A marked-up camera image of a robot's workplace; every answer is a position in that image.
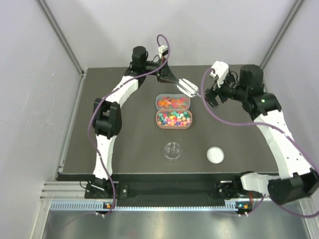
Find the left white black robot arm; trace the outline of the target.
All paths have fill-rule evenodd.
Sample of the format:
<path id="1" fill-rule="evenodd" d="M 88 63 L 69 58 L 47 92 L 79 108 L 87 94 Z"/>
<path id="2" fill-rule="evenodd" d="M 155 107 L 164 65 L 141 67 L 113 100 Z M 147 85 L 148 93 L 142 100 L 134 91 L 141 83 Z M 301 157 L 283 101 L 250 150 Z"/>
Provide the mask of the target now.
<path id="1" fill-rule="evenodd" d="M 143 46 L 133 48 L 132 60 L 116 87 L 103 98 L 94 102 L 88 131 L 94 131 L 96 141 L 91 142 L 96 151 L 93 178 L 88 181 L 86 198 L 115 198 L 116 187 L 112 179 L 113 149 L 117 135 L 122 129 L 121 107 L 137 91 L 149 75 L 159 82 L 177 83 L 176 76 L 168 66 L 170 47 L 158 48 L 158 61 L 148 60 L 148 51 Z"/>

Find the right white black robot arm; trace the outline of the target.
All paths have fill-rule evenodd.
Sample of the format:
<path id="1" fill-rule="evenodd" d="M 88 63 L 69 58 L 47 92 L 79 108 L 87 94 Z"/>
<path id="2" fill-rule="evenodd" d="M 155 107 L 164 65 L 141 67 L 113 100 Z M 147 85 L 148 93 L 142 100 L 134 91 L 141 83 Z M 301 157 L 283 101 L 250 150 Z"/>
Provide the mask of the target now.
<path id="1" fill-rule="evenodd" d="M 310 197 L 319 188 L 319 171 L 306 153 L 296 145 L 285 122 L 282 107 L 272 93 L 264 90 L 264 72 L 260 66 L 249 64 L 233 76 L 229 65 L 216 61 L 205 73 L 213 79 L 206 90 L 201 85 L 205 107 L 217 107 L 228 99 L 238 101 L 251 118 L 248 123 L 232 123 L 232 126 L 257 126 L 275 159 L 278 176 L 245 172 L 233 180 L 233 192 L 238 197 L 250 191 L 268 195 L 273 202 L 283 205 Z"/>

